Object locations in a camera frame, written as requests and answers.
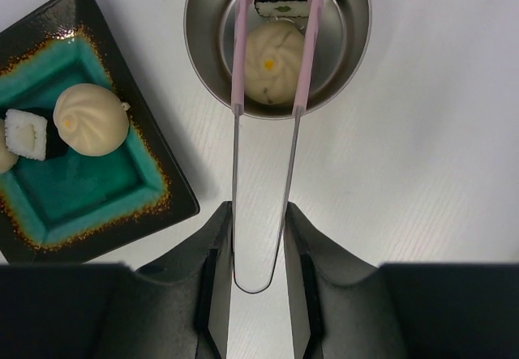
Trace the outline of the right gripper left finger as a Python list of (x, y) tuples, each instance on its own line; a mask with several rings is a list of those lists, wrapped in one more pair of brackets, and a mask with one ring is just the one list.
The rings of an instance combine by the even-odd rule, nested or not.
[(135, 358), (224, 358), (227, 353), (232, 208), (135, 272), (140, 312)]

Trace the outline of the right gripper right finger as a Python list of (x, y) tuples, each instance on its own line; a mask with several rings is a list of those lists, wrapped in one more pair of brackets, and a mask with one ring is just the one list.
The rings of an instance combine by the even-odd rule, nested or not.
[(283, 238), (294, 356), (325, 358), (324, 339), (339, 330), (331, 320), (343, 306), (332, 291), (345, 291), (377, 267), (318, 230), (295, 203), (287, 207)]

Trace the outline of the dark square teal plate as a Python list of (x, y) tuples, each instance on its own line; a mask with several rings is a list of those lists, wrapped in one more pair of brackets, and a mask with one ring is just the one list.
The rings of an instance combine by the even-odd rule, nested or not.
[(49, 0), (1, 34), (2, 109), (52, 111), (77, 83), (128, 103), (114, 152), (20, 158), (1, 176), (8, 263), (85, 262), (195, 216), (199, 203), (143, 98), (96, 0)]

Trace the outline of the round bun top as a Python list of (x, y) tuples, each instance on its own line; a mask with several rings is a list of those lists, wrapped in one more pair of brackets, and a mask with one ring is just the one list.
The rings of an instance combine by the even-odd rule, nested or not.
[(54, 106), (60, 138), (83, 156), (105, 156), (126, 140), (130, 105), (110, 90), (79, 83), (64, 90)]

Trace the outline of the round metal lunch tin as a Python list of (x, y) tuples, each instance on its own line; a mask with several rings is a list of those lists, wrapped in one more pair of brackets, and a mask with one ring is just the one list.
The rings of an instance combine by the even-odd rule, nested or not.
[[(230, 106), (235, 0), (186, 0), (184, 37), (195, 73), (208, 92)], [(324, 0), (307, 110), (336, 97), (352, 79), (371, 30), (370, 0)]]

